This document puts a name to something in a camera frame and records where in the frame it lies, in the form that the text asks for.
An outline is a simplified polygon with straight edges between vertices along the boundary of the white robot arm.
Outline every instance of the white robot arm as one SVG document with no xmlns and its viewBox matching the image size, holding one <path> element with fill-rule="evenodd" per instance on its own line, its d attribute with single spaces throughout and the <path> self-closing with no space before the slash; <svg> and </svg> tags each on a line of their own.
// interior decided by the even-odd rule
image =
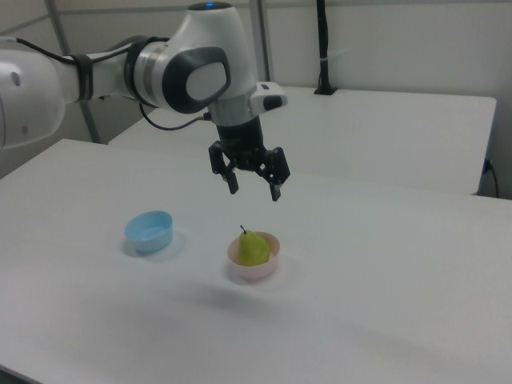
<svg viewBox="0 0 512 384">
<path fill-rule="evenodd" d="M 209 148 L 212 171 L 232 194 L 234 168 L 254 171 L 270 184 L 272 199 L 279 198 L 290 171 L 282 148 L 264 147 L 258 116 L 284 106 L 287 97 L 277 84 L 255 81 L 231 4 L 189 7 L 172 39 L 138 37 L 109 52 L 68 57 L 32 47 L 43 54 L 0 50 L 0 148 L 52 134 L 66 104 L 91 98 L 124 96 L 184 114 L 207 107 L 220 138 Z"/>
</svg>

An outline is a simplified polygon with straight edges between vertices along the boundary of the green pear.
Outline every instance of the green pear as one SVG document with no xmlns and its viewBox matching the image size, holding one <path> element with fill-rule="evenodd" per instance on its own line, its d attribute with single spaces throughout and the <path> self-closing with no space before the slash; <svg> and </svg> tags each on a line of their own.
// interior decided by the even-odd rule
<svg viewBox="0 0 512 384">
<path fill-rule="evenodd" d="M 259 266 L 269 261 L 270 244 L 250 230 L 245 230 L 243 226 L 243 234 L 240 235 L 238 243 L 238 264 L 241 266 Z"/>
</svg>

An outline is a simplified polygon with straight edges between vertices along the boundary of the cable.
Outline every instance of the cable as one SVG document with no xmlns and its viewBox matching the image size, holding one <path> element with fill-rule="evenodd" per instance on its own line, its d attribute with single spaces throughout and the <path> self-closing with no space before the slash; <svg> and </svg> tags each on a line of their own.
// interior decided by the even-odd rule
<svg viewBox="0 0 512 384">
<path fill-rule="evenodd" d="M 156 42 L 166 42 L 168 40 L 169 40 L 168 38 L 159 38 L 159 39 L 157 39 L 155 41 Z M 53 53 L 49 52 L 48 50 L 44 50 L 40 46 L 36 46 L 35 44 L 32 44 L 31 42 L 28 42 L 27 40 L 24 40 L 22 38 L 11 38 L 11 37 L 3 37 L 2 36 L 2 39 L 0 41 L 18 42 L 20 44 L 23 44 L 24 46 L 28 46 L 32 50 L 36 50 L 40 54 L 44 54 L 45 56 L 48 56 L 49 58 L 52 58 L 53 60 L 57 60 L 58 62 L 63 62 L 64 64 L 76 65 L 76 62 L 72 58 L 64 58 L 64 57 L 59 56 L 57 54 L 53 54 Z M 93 58 L 93 59 L 91 59 L 91 61 L 92 61 L 92 63 L 102 62 L 102 61 L 107 60 L 109 58 L 113 58 L 115 56 L 119 56 L 120 54 L 125 54 L 126 52 L 128 52 L 129 48 L 130 47 L 128 46 L 127 48 L 124 48 L 122 50 L 117 50 L 117 51 L 112 52 L 110 54 L 106 54 L 105 56 L 101 56 L 99 58 Z"/>
<path fill-rule="evenodd" d="M 496 188 L 496 198 L 499 198 L 499 189 L 498 189 L 498 177 L 496 176 L 496 171 L 491 163 L 488 164 L 487 168 L 493 174 L 494 178 L 494 188 Z"/>
<path fill-rule="evenodd" d="M 144 111 L 144 106 L 142 105 L 141 102 L 138 104 L 138 108 L 141 110 L 141 113 L 142 113 L 142 116 L 144 117 L 144 119 L 149 124 L 151 124 L 152 126 L 154 126 L 155 128 L 158 128 L 160 130 L 181 130 L 181 129 L 185 128 L 186 126 L 189 126 L 190 124 L 192 124 L 194 122 L 198 122 L 200 120 L 204 120 L 204 121 L 210 121 L 211 120 L 210 112 L 206 112 L 202 116 L 198 116 L 196 118 L 193 118 L 192 120 L 190 120 L 189 122 L 186 122 L 185 124 L 183 124 L 181 126 L 165 127 L 165 126 L 160 126 L 156 122 L 151 121 L 150 117 Z"/>
<path fill-rule="evenodd" d="M 45 56 L 48 56 L 49 58 L 52 58 L 53 60 L 57 60 L 58 62 L 63 62 L 64 64 L 75 65 L 75 62 L 72 58 L 63 58 L 61 56 L 58 56 L 57 54 L 52 54 L 51 52 L 44 50 L 40 46 L 36 46 L 35 44 L 28 42 L 27 40 L 23 40 L 22 38 L 16 38 L 16 42 L 19 42 L 20 44 L 23 44 L 24 46 L 28 46 L 29 48 L 36 50 L 40 54 L 44 54 Z"/>
</svg>

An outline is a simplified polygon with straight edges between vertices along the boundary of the wall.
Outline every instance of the wall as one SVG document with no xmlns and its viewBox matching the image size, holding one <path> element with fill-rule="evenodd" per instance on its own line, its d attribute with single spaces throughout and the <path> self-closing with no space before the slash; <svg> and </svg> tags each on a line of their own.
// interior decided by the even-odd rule
<svg viewBox="0 0 512 384">
<path fill-rule="evenodd" d="M 44 0 L 2 0 L 0 35 L 24 38 L 52 52 L 60 53 L 58 40 Z M 1 48 L 20 49 L 14 44 Z M 61 138 L 89 141 L 90 136 L 79 106 L 68 106 L 64 120 L 55 134 L 16 149 L 0 150 L 0 178 L 12 172 Z"/>
<path fill-rule="evenodd" d="M 280 84 L 317 84 L 314 4 L 312 0 L 267 3 L 274 80 Z M 512 174 L 512 3 L 343 0 L 329 4 L 333 85 L 498 100 L 489 156 L 498 172 L 501 197 L 512 198 L 512 178 L 508 178 Z M 494 196 L 490 174 L 484 176 L 482 192 Z"/>
<path fill-rule="evenodd" d="M 71 52 L 101 52 L 135 35 L 171 37 L 179 28 L 187 0 L 55 0 Z M 246 28 L 252 62 L 256 63 L 249 3 L 232 2 Z M 135 102 L 108 98 L 90 102 L 102 142 L 108 142 L 141 119 Z"/>
</svg>

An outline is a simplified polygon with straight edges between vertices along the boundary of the plastic bowl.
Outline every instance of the plastic bowl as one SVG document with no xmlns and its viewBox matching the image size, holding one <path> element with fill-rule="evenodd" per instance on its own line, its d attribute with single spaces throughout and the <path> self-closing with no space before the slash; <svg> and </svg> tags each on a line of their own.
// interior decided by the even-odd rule
<svg viewBox="0 0 512 384">
<path fill-rule="evenodd" d="M 160 210 L 145 212 L 130 220 L 125 236 L 139 252 L 155 252 L 173 239 L 173 218 Z"/>
<path fill-rule="evenodd" d="M 227 249 L 227 256 L 230 261 L 231 268 L 241 277 L 247 280 L 259 280 L 266 278 L 276 270 L 279 262 L 279 250 L 281 245 L 278 238 L 267 232 L 256 232 L 262 236 L 270 244 L 270 258 L 268 262 L 259 266 L 241 266 L 238 264 L 238 242 L 239 238 L 233 240 Z"/>
</svg>

